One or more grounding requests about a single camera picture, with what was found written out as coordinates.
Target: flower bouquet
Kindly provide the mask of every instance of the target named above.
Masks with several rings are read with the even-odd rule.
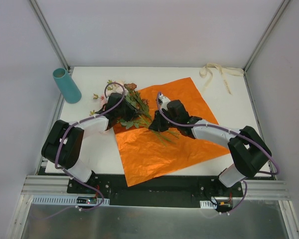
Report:
[[[152,117],[149,113],[149,106],[148,106],[148,99],[142,99],[141,95],[138,91],[136,91],[137,85],[135,83],[125,84],[123,81],[117,81],[117,83],[121,84],[125,88],[125,99],[129,102],[132,106],[138,109],[140,115],[138,118],[132,121],[125,121],[124,119],[119,119],[118,123],[120,123],[126,129],[131,127],[139,128],[145,127],[149,128],[150,124],[152,123]],[[111,93],[123,93],[123,89],[119,85],[111,85],[106,89],[106,95],[109,96]],[[107,103],[107,99],[104,95],[98,96],[97,94],[93,94],[93,99],[101,100],[101,106]],[[90,111],[90,115],[95,114],[95,110]],[[151,130],[155,135],[157,135],[158,139],[162,142],[163,145],[166,146],[165,142],[174,143],[172,139],[162,135],[160,132],[156,132]],[[167,130],[167,133],[171,134],[173,137],[178,138],[179,133],[174,132],[171,130]]]

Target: white wall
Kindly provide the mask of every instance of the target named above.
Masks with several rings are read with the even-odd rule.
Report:
[[[38,0],[71,66],[244,67],[282,0]]]
[[[299,0],[291,2],[247,73],[267,144],[299,219]]]
[[[58,96],[60,67],[26,0],[0,0],[0,239],[33,173]]]

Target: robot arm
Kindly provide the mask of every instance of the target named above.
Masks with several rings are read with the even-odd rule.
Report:
[[[218,176],[220,183],[227,188],[232,187],[236,182],[246,177],[254,177],[268,161],[268,158],[257,147],[233,133],[243,135],[256,142],[271,156],[268,147],[250,126],[243,129],[231,129],[215,125],[199,117],[190,116],[179,100],[170,101],[164,95],[159,96],[158,102],[168,119],[181,125],[191,126],[184,127],[172,124],[159,111],[156,111],[149,129],[163,132],[168,130],[169,127],[176,127],[182,135],[208,140],[230,150],[234,163]]]
[[[93,176],[94,172],[80,159],[82,140],[95,133],[110,129],[117,123],[118,118],[130,121],[139,115],[138,110],[124,99],[118,107],[107,114],[96,118],[97,115],[112,108],[121,98],[121,94],[112,93],[108,98],[108,102],[103,105],[102,109],[93,115],[95,119],[79,123],[72,127],[68,132],[66,139],[63,141],[58,165],[62,166],[72,176],[84,183]],[[43,157],[55,163],[61,139],[69,127],[70,124],[63,120],[57,120],[54,123],[41,151]]]

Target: pink flower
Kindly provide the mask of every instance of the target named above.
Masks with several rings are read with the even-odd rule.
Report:
[[[103,107],[103,105],[108,102],[108,99],[106,99],[104,95],[101,95],[100,99],[101,99],[101,107]]]

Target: metal panel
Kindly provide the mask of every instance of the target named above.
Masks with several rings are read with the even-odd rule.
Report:
[[[47,217],[64,206],[31,205]],[[287,239],[277,201],[245,201],[227,215],[211,209],[100,207],[89,212],[68,209],[47,220],[27,219],[22,238],[112,239]]]

